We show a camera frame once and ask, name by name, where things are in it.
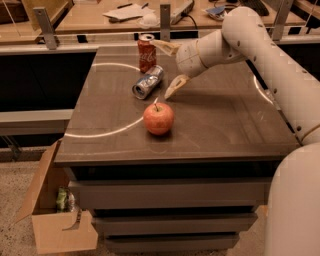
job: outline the paper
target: paper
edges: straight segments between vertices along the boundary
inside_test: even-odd
[[[124,8],[116,9],[116,10],[111,10],[109,12],[103,13],[102,15],[107,16],[107,17],[114,17],[117,19],[127,19],[131,17],[142,17],[148,13],[153,13],[154,10],[151,10],[148,7],[141,8],[141,5],[138,4],[133,4]]]

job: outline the can lid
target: can lid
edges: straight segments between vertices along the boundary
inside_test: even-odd
[[[154,67],[158,68],[161,72],[163,72],[163,68],[159,65],[154,65]]]
[[[154,35],[152,34],[141,34],[139,35],[139,39],[142,41],[152,41],[154,40]]]
[[[132,92],[138,99],[141,100],[143,100],[147,96],[145,91],[139,85],[134,85],[132,87]]]

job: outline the red soda can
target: red soda can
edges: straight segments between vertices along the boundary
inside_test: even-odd
[[[156,47],[150,43],[152,40],[154,40],[152,34],[141,34],[139,36],[139,68],[142,73],[147,72],[157,64]]]

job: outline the silver can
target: silver can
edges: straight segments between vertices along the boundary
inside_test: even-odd
[[[145,76],[140,78],[132,87],[133,94],[138,99],[145,99],[149,93],[161,82],[163,78],[163,68],[159,65],[151,67]]]

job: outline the cable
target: cable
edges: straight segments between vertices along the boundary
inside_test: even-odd
[[[183,12],[183,13],[181,13],[181,16],[182,16],[182,17],[189,17],[189,18],[193,21],[193,24],[194,24],[195,29],[198,30],[197,23],[196,23],[196,21],[194,20],[194,18],[193,18],[191,15],[186,14],[186,13]]]

